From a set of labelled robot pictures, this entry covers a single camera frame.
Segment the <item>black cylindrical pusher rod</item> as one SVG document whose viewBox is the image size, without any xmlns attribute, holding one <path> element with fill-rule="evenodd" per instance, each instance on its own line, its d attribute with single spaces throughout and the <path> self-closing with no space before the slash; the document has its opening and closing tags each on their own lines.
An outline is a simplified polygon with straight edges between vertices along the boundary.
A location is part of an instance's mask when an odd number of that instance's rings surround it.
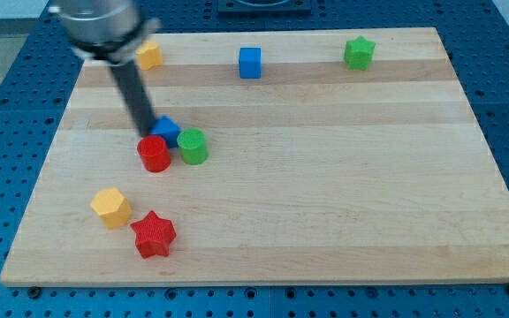
<svg viewBox="0 0 509 318">
<path fill-rule="evenodd" d="M 156 116 L 135 62 L 130 60 L 113 65 L 110 73 L 125 101 L 138 135 L 148 136 L 156 123 Z"/>
</svg>

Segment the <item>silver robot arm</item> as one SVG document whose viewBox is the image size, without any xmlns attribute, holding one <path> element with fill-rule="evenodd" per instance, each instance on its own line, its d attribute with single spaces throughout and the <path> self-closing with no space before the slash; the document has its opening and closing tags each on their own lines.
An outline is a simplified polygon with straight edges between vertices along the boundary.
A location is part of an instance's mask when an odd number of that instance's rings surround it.
<svg viewBox="0 0 509 318">
<path fill-rule="evenodd" d="M 77 56 L 109 66 L 137 133 L 147 136 L 156 116 L 136 50 L 160 28 L 160 20 L 147 18 L 135 0 L 53 0 L 48 11 L 58 16 Z"/>
</svg>

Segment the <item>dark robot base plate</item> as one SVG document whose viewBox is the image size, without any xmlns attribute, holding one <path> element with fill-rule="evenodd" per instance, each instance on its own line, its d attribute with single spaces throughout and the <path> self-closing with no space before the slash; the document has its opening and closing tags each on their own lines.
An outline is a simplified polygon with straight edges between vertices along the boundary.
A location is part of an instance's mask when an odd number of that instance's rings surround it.
<svg viewBox="0 0 509 318">
<path fill-rule="evenodd" d="M 307 13 L 312 0 L 218 0 L 219 15 L 239 13 Z"/>
</svg>

